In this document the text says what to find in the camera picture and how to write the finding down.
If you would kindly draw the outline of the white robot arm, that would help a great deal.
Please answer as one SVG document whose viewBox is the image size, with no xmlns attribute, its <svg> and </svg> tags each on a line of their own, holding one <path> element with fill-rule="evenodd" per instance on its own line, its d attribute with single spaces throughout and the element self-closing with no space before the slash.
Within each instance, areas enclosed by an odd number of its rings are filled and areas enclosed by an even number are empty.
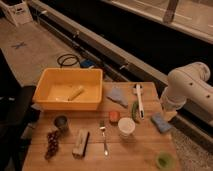
<svg viewBox="0 0 213 171">
<path fill-rule="evenodd" d="M 191 100 L 213 115 L 213 86 L 207 83 L 210 76 L 210 69 L 203 62 L 193 62 L 171 70 L 160 97 L 163 109 L 166 112 L 176 111 Z"/>
</svg>

